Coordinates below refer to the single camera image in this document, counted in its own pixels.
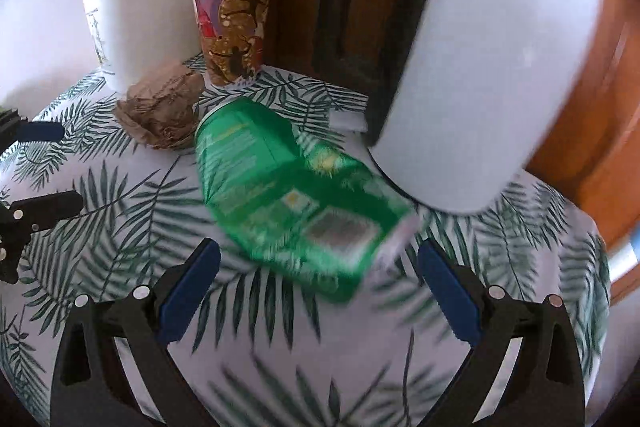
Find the leaf print tablecloth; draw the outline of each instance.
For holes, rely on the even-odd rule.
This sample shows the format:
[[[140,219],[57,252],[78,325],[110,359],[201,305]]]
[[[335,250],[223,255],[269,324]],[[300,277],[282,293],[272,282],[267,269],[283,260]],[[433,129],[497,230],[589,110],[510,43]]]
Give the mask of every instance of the leaf print tablecloth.
[[[204,70],[202,57],[187,65]],[[366,97],[265,68],[243,92],[208,86],[198,105],[204,113],[242,95],[369,161],[358,136],[328,128],[330,108],[363,110]],[[153,283],[203,237],[222,247],[220,273],[169,351],[220,425],[416,425],[468,351],[416,275],[429,236],[514,298],[561,295],[590,393],[609,312],[604,245],[589,216],[548,185],[522,171],[477,216],[422,208],[424,225],[392,269],[372,273],[347,306],[332,305],[244,259],[202,204],[193,150],[136,146],[111,114],[115,100],[100,73],[89,74],[38,117],[63,122],[64,141],[14,144],[0,163],[3,201],[72,187],[85,201],[78,217],[33,235],[16,285],[0,282],[0,366],[43,425],[74,296],[114,299]],[[157,417],[127,344],[118,349],[142,409]],[[498,375],[485,411],[507,377]]]

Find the silver screw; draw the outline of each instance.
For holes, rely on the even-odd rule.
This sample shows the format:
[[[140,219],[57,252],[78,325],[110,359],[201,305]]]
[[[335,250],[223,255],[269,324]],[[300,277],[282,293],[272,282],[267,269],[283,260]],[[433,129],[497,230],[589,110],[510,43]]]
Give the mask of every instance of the silver screw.
[[[554,308],[561,308],[564,302],[562,301],[562,297],[552,293],[549,295],[549,304],[551,304]]]
[[[500,299],[504,299],[506,294],[500,286],[489,286],[489,295],[499,301]]]
[[[133,298],[142,301],[142,299],[146,299],[149,296],[149,293],[151,293],[149,286],[138,286],[133,290]]]
[[[78,307],[78,308],[82,308],[82,306],[86,306],[86,304],[89,302],[89,295],[79,295],[78,297],[76,297],[76,300],[74,301],[74,304]]]

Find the barcode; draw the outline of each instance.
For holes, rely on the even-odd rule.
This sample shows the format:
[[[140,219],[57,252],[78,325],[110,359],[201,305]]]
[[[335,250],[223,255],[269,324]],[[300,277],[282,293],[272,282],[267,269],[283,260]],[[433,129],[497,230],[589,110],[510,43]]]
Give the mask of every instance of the barcode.
[[[312,243],[357,262],[379,229],[366,217],[330,206],[306,227],[304,234]]]

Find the palm leaf pattern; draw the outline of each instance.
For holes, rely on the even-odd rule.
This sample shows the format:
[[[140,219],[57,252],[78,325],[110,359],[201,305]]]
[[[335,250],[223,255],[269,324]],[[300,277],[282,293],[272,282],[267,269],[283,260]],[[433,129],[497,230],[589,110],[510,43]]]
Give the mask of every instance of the palm leaf pattern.
[[[186,64],[204,71],[202,55]],[[242,91],[207,84],[199,114],[238,96],[341,148],[353,138],[329,129],[329,112],[361,112],[367,102],[359,93],[265,67]],[[0,203],[70,188],[85,202],[78,216],[34,233],[22,252],[18,283],[0,283],[0,367],[43,425],[54,338],[74,298],[86,293],[96,301],[116,299],[153,283],[203,237],[221,245],[220,271],[172,355],[220,425],[417,425],[457,371],[438,355],[457,341],[418,272],[417,251],[427,237],[482,283],[500,284],[516,298],[541,300],[541,288],[547,292],[555,282],[574,327],[585,382],[593,380],[609,310],[606,253],[596,227],[548,185],[521,172],[473,216],[418,207],[422,226],[402,255],[366,280],[350,304],[336,306],[248,259],[204,207],[193,149],[137,146],[114,119],[115,102],[95,71],[36,117],[62,122],[62,142],[14,144],[0,157]],[[342,369],[335,361],[345,341],[354,351]],[[130,361],[127,344],[117,344]],[[355,367],[366,367],[369,379],[354,380],[349,372]],[[160,421],[143,385],[133,374],[129,378],[143,411]]]

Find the table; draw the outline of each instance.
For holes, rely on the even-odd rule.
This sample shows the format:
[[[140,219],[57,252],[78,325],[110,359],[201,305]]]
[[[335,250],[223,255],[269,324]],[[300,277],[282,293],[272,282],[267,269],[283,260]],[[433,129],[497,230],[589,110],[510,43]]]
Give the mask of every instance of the table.
[[[204,71],[202,56],[186,64]],[[369,162],[358,136],[328,128],[330,108],[364,110],[359,93],[267,67],[242,92],[207,86],[199,110],[235,96]],[[415,252],[428,236],[515,298],[561,295],[590,393],[609,313],[605,248],[589,216],[527,172],[481,214],[421,208],[424,224],[392,269],[372,273],[347,306],[332,305],[242,258],[202,204],[193,150],[137,146],[111,114],[115,101],[94,71],[37,117],[63,122],[63,142],[14,144],[0,162],[2,201],[72,187],[85,200],[78,217],[33,235],[17,285],[0,282],[0,366],[43,425],[74,296],[114,299],[153,283],[203,237],[220,243],[222,267],[169,351],[220,425],[416,425],[468,351],[418,281]],[[142,409],[157,417],[126,343],[118,349]],[[498,375],[484,413],[495,408],[507,376]]]

